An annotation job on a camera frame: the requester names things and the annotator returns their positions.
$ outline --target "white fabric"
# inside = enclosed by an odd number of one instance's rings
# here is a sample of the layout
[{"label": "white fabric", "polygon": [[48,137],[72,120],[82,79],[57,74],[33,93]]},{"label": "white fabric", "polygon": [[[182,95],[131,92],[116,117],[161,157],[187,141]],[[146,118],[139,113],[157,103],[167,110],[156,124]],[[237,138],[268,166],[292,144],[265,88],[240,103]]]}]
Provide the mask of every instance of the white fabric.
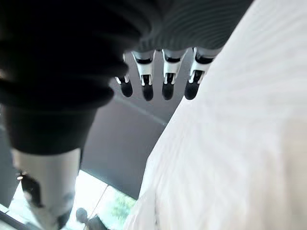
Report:
[{"label": "white fabric", "polygon": [[157,230],[154,190],[145,192],[127,217],[123,230]]},{"label": "white fabric", "polygon": [[160,230],[307,229],[307,1],[256,0],[152,151]]}]

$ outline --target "black fingertip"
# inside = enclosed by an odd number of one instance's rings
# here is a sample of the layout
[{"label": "black fingertip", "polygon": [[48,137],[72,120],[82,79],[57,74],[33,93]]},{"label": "black fingertip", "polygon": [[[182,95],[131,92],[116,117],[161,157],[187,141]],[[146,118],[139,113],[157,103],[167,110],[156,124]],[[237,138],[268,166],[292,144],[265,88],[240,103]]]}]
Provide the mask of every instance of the black fingertip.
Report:
[{"label": "black fingertip", "polygon": [[128,83],[122,82],[121,85],[120,85],[120,88],[121,88],[121,92],[126,97],[131,97],[132,96],[133,89],[132,89],[131,81],[128,81]]},{"label": "black fingertip", "polygon": [[162,86],[162,95],[164,97],[165,100],[170,100],[172,99],[174,94],[174,85],[172,85],[171,83],[168,84],[164,84]]},{"label": "black fingertip", "polygon": [[152,85],[144,85],[142,86],[143,96],[146,101],[151,101],[154,96],[153,86]]},{"label": "black fingertip", "polygon": [[187,81],[187,85],[184,91],[184,96],[188,99],[188,100],[192,100],[196,97],[198,88],[199,88],[199,84],[197,84],[196,82],[193,83],[189,83],[189,81]]}]

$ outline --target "dark ceiling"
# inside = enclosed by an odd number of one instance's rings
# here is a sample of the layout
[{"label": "dark ceiling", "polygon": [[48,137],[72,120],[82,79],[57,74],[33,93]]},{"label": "dark ceiling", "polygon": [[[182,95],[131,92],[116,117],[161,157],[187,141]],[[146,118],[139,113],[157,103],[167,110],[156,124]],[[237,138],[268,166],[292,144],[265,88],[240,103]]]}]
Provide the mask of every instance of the dark ceiling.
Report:
[{"label": "dark ceiling", "polygon": [[163,58],[161,52],[156,52],[154,97],[147,102],[142,96],[133,57],[126,55],[133,95],[126,98],[115,80],[112,82],[115,97],[96,116],[85,147],[83,170],[134,198],[138,197],[147,158],[183,97],[191,58],[190,50],[182,62],[174,96],[165,101],[161,93]]}]

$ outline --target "black joint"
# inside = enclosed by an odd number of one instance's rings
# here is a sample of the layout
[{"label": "black joint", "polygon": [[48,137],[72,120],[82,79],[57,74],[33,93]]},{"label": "black joint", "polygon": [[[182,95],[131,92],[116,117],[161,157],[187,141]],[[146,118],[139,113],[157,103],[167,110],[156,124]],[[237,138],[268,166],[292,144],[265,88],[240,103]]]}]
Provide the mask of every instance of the black joint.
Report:
[{"label": "black joint", "polygon": [[151,101],[154,96],[153,86],[152,85],[144,85],[142,86],[143,96],[146,101]]},{"label": "black joint", "polygon": [[193,82],[193,83],[189,83],[189,81],[187,81],[187,85],[184,91],[184,96],[188,99],[188,100],[192,100],[196,97],[196,94],[198,92],[198,88],[199,88],[199,84],[197,84],[197,82]]},{"label": "black joint", "polygon": [[172,58],[164,55],[165,61],[170,62],[170,63],[177,63],[180,62],[180,58]]},{"label": "black joint", "polygon": [[203,57],[200,54],[196,53],[195,61],[204,65],[204,64],[210,64],[211,62],[213,62],[213,58]]},{"label": "black joint", "polygon": [[163,84],[162,95],[163,95],[164,99],[167,100],[167,101],[172,99],[173,94],[174,94],[174,85],[172,85],[171,83]]},{"label": "black joint", "polygon": [[139,64],[150,64],[153,60],[150,58],[150,59],[135,59],[137,63]]},{"label": "black joint", "polygon": [[126,96],[126,97],[132,96],[133,89],[132,89],[131,81],[128,81],[128,83],[122,82],[120,84],[120,88],[121,88],[121,92],[123,93],[124,96]]}]

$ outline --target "green foliage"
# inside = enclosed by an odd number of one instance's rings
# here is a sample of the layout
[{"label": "green foliage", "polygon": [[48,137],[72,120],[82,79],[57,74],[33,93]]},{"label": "green foliage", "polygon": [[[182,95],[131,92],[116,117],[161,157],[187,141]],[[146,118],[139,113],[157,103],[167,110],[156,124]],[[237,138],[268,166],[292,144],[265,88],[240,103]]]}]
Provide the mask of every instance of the green foliage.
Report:
[{"label": "green foliage", "polygon": [[115,191],[114,199],[107,204],[104,211],[104,223],[112,230],[122,230],[134,204],[134,199],[119,191]]}]

